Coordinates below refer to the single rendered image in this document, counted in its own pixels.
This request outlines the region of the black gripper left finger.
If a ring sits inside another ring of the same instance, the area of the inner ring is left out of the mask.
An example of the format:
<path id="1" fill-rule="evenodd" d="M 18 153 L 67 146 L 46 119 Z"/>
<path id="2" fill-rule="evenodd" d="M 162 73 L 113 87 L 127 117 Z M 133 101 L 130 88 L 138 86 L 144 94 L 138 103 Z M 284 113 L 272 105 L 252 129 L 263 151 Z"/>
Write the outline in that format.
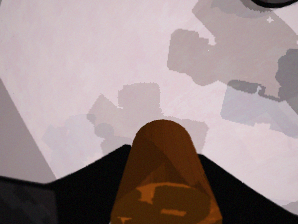
<path id="1" fill-rule="evenodd" d="M 51 183 L 0 176 L 0 224 L 109 224 L 131 145 Z"/>

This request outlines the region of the orange knob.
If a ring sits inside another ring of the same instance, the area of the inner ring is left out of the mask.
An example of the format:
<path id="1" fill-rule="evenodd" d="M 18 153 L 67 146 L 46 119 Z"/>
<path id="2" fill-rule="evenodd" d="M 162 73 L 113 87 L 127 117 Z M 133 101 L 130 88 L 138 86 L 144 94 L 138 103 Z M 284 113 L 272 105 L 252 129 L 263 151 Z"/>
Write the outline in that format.
<path id="1" fill-rule="evenodd" d="M 136 133 L 110 224 L 222 224 L 187 130 L 154 120 Z"/>

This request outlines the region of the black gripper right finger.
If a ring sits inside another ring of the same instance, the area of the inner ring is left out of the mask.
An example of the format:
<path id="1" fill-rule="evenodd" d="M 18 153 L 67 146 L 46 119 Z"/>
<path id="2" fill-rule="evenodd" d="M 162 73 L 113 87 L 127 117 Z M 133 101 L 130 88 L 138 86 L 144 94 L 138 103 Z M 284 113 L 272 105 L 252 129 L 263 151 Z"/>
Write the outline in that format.
<path id="1" fill-rule="evenodd" d="M 222 224 L 298 224 L 298 215 L 285 210 L 242 183 L 205 155 L 198 154 L 220 209 Z"/>

